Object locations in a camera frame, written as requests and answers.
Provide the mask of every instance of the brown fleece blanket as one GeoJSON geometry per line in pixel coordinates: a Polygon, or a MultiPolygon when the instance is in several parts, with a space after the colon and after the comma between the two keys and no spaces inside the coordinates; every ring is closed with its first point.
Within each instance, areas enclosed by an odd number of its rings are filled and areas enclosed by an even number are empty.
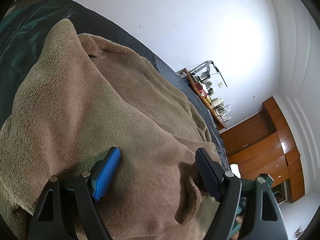
{"type": "Polygon", "coordinates": [[[216,204],[195,151],[220,162],[204,120],[145,58],[61,20],[0,132],[0,212],[13,232],[25,239],[52,175],[77,176],[112,146],[121,161],[98,204],[112,237],[202,239],[216,204]]]}

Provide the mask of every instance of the hand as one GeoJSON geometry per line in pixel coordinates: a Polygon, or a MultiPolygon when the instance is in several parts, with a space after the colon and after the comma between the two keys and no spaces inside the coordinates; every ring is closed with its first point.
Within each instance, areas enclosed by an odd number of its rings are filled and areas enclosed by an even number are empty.
{"type": "MultiPolygon", "coordinates": [[[[242,224],[243,216],[236,216],[236,222],[238,224],[242,224]]],[[[237,231],[230,239],[231,240],[237,240],[239,237],[239,231],[237,231]]]]}

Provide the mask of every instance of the bed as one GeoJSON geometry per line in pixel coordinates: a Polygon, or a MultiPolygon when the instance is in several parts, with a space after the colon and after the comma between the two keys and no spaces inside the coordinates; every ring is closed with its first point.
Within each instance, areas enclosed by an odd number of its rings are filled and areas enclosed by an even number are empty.
{"type": "Polygon", "coordinates": [[[173,86],[181,90],[205,120],[221,165],[230,171],[224,143],[205,105],[156,54],[105,17],[72,0],[18,0],[0,22],[0,126],[11,114],[19,85],[37,62],[50,29],[61,19],[72,21],[78,34],[90,33],[127,46],[145,57],[173,86]]]}

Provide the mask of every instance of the white wall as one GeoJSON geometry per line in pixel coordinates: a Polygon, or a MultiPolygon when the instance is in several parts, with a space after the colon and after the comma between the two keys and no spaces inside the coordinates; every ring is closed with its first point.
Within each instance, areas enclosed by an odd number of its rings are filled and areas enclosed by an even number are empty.
{"type": "Polygon", "coordinates": [[[276,90],[277,24],[270,0],[74,1],[121,26],[174,71],[213,60],[228,85],[219,89],[215,75],[215,96],[234,107],[228,128],[257,113],[276,90]]]}
{"type": "Polygon", "coordinates": [[[279,204],[289,240],[294,240],[293,234],[299,226],[307,228],[319,205],[320,194],[314,192],[310,192],[293,204],[285,202],[279,204]]]}
{"type": "Polygon", "coordinates": [[[300,0],[272,3],[280,41],[279,84],[274,97],[301,154],[306,192],[320,192],[320,31],[300,0]]]}

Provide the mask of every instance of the wooden wardrobe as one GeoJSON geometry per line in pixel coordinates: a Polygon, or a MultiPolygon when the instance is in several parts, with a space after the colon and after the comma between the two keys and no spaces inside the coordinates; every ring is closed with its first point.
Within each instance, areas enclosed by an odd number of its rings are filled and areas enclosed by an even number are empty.
{"type": "Polygon", "coordinates": [[[268,173],[274,179],[271,187],[286,181],[288,200],[293,203],[304,192],[300,154],[284,115],[273,97],[262,104],[270,115],[276,132],[254,145],[228,157],[238,164],[242,178],[256,179],[268,173]]]}

